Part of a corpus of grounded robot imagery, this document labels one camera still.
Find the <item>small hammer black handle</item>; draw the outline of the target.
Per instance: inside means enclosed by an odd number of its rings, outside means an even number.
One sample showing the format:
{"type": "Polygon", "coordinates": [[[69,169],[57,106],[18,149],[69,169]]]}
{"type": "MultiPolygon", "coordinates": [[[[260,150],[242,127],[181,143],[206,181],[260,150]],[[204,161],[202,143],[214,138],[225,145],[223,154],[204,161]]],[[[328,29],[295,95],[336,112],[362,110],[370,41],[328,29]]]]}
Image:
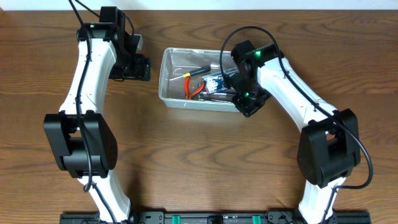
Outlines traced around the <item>small hammer black handle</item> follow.
{"type": "Polygon", "coordinates": [[[212,93],[207,94],[206,92],[202,92],[198,96],[199,101],[217,101],[217,102],[230,102],[235,93],[224,92],[224,93],[212,93]]]}

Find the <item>yellow black screwdriver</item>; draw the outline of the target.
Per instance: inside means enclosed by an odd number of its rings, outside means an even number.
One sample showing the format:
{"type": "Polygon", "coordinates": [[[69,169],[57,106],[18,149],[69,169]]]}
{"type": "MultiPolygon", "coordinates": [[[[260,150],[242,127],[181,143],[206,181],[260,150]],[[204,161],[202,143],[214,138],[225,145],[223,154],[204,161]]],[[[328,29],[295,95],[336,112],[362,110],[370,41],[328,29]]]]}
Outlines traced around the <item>yellow black screwdriver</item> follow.
{"type": "Polygon", "coordinates": [[[200,75],[200,74],[203,74],[203,73],[207,73],[210,70],[211,70],[211,67],[209,65],[208,66],[204,66],[204,67],[200,67],[200,68],[192,70],[192,71],[190,71],[188,73],[185,73],[185,74],[183,74],[183,75],[181,75],[179,77],[172,78],[172,79],[170,79],[170,81],[173,81],[173,80],[176,80],[176,79],[179,79],[179,78],[187,78],[187,77],[192,77],[192,76],[195,76],[195,75],[200,75]]]}

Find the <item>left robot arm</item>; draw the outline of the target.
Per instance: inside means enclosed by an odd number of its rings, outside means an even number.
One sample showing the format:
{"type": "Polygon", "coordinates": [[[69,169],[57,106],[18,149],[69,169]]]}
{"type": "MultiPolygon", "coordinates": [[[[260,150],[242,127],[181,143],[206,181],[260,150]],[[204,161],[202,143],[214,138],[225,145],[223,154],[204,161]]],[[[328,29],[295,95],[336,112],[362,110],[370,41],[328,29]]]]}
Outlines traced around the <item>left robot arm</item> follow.
{"type": "Polygon", "coordinates": [[[134,223],[131,201],[115,172],[118,145],[103,116],[110,79],[150,80],[150,59],[136,51],[142,37],[124,21],[94,22],[78,30],[79,59],[58,113],[46,114],[44,131],[60,170],[83,184],[96,213],[64,213],[60,223],[134,223]]]}

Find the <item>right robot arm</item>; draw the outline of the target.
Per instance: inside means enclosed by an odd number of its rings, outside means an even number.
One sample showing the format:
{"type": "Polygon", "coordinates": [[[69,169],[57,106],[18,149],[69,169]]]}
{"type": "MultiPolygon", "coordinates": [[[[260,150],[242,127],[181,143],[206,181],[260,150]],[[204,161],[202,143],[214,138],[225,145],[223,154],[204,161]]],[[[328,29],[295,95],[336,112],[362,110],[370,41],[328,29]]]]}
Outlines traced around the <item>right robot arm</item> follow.
{"type": "Polygon", "coordinates": [[[276,44],[255,48],[248,40],[231,51],[238,72],[224,80],[236,91],[232,102],[246,117],[274,97],[300,131],[297,163],[305,177],[298,206],[304,223],[322,223],[333,216],[338,190],[360,164],[358,119],[320,98],[292,70],[276,44]]]}

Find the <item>precision screwdriver set case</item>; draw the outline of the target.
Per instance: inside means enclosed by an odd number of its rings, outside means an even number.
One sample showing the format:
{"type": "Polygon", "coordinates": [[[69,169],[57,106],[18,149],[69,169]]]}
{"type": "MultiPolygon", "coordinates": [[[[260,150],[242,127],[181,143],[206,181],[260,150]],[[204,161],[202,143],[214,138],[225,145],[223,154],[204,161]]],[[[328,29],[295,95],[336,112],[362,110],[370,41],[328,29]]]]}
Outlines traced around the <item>precision screwdriver set case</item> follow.
{"type": "Polygon", "coordinates": [[[204,75],[202,76],[201,80],[206,81],[205,92],[207,95],[212,95],[214,93],[220,93],[228,90],[228,87],[225,84],[221,72],[204,75]]]}

